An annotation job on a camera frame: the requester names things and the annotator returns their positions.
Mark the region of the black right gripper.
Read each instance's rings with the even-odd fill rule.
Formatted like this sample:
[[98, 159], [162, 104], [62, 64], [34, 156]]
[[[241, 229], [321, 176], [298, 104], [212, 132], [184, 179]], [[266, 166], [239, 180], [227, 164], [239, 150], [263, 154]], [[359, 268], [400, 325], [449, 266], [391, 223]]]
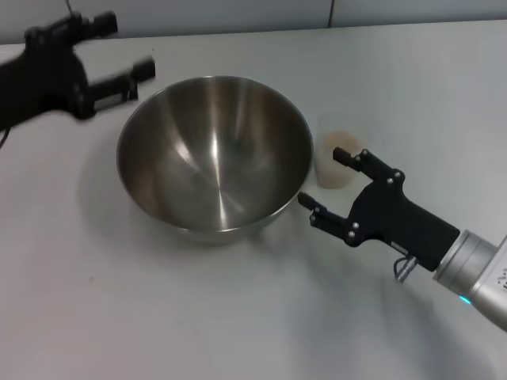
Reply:
[[327, 210], [305, 192], [298, 203], [309, 210], [310, 225], [357, 247], [378, 240], [415, 257], [426, 270], [436, 270], [460, 235], [459, 229], [411, 202], [403, 192], [405, 176], [369, 150], [352, 156], [336, 147], [333, 159], [372, 180], [353, 202], [345, 219]]

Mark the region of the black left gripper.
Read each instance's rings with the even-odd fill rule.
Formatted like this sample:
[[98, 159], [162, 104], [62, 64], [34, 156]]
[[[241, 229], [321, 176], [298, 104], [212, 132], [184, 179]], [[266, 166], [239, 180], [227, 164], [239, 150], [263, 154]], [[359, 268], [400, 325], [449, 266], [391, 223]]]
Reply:
[[77, 120], [139, 99], [138, 86], [155, 78], [152, 58], [91, 85], [74, 46], [118, 32], [114, 12], [93, 19], [72, 13], [46, 27], [25, 33], [25, 49], [1, 65], [1, 130], [16, 127], [50, 111]]

